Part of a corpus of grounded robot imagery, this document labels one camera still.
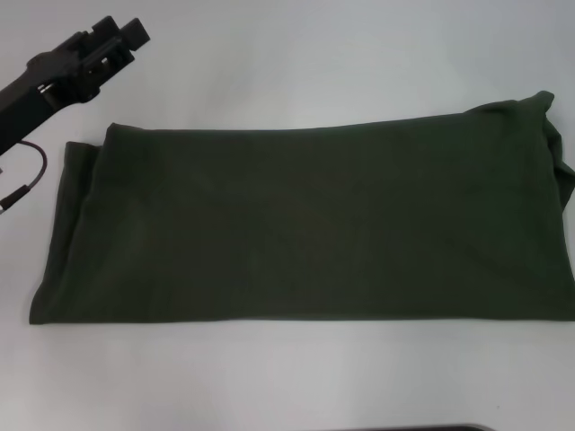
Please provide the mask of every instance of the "dark green fabric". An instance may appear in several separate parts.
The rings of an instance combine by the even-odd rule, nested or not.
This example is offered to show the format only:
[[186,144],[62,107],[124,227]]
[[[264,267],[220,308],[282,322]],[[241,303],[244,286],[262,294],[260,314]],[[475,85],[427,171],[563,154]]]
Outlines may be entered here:
[[540,92],[340,128],[68,144],[30,322],[575,320]]

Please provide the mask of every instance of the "black cable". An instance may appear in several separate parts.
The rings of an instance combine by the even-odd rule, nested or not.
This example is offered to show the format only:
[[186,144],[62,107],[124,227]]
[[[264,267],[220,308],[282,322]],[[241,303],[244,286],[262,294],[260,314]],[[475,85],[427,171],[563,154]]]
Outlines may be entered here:
[[8,208],[10,208],[12,205],[22,199],[30,190],[32,190],[44,176],[44,172],[46,172],[46,168],[48,167],[48,157],[46,156],[44,150],[42,150],[39,146],[28,141],[21,141],[19,144],[29,146],[30,148],[34,148],[36,151],[38,151],[42,156],[42,167],[40,168],[38,175],[36,175],[36,178],[34,178],[30,184],[27,186],[21,186],[19,189],[6,196],[4,199],[0,200],[0,214],[4,213]]

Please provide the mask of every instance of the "white surface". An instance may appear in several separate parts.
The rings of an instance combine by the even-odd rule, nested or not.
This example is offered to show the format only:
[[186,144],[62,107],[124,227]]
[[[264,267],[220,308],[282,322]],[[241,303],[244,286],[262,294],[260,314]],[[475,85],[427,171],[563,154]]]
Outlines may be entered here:
[[[146,128],[306,128],[466,110],[547,89],[575,166],[575,7],[563,2],[4,1],[0,86],[106,14],[152,42],[29,139],[45,179],[0,217],[0,429],[315,430],[575,424],[575,325],[220,322],[27,325],[64,144]],[[0,196],[35,153],[0,158]],[[571,225],[575,205],[567,218]],[[571,232],[571,248],[575,243]]]

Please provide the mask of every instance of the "folded cloth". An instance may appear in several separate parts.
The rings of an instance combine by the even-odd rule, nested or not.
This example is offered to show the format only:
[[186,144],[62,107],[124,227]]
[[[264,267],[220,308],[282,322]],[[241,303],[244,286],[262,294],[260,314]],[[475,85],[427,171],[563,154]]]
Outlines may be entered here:
[[552,100],[69,143],[30,322],[573,321]]

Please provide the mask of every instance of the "white table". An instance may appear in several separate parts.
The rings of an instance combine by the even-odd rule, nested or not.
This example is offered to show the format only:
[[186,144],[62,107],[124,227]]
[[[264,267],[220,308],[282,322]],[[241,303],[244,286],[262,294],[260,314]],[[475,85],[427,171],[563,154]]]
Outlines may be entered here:
[[[496,321],[31,327],[66,141],[145,128],[309,128],[556,94],[575,166],[575,4],[565,1],[20,0],[0,14],[0,86],[111,14],[152,41],[29,136],[40,185],[0,217],[0,429],[316,430],[575,424],[575,326]],[[0,158],[0,196],[40,158]],[[575,221],[575,203],[566,221]],[[575,233],[568,229],[571,248]]]

